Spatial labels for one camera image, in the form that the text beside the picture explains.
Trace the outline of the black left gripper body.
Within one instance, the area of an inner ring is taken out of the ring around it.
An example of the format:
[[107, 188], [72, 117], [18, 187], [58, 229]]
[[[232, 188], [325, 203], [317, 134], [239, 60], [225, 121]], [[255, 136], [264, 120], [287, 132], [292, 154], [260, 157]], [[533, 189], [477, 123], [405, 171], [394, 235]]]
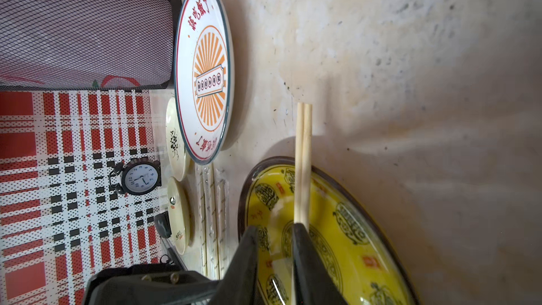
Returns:
[[139, 264], [93, 275], [83, 304], [195, 304], [211, 299], [218, 280], [175, 265]]

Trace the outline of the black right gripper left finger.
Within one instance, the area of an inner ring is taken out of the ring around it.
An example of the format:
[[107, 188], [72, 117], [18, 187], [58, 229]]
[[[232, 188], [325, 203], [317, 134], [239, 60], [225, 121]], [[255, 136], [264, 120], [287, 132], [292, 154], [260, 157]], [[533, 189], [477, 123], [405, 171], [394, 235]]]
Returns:
[[257, 228], [246, 229], [211, 304], [255, 304], [258, 279]]

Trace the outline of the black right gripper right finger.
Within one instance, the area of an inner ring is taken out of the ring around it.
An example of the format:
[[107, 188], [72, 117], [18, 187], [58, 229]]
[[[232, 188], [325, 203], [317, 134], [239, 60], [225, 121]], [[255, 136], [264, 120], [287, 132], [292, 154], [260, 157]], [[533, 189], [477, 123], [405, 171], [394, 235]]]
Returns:
[[297, 304], [347, 304], [300, 223], [292, 227], [292, 256]]

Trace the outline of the bare wooden chopsticks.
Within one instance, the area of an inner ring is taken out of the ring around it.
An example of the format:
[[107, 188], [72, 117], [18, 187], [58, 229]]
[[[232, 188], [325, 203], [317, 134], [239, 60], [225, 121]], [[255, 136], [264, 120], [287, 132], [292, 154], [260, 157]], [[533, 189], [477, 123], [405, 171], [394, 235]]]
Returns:
[[310, 230], [313, 106], [298, 103], [295, 137], [294, 222]]

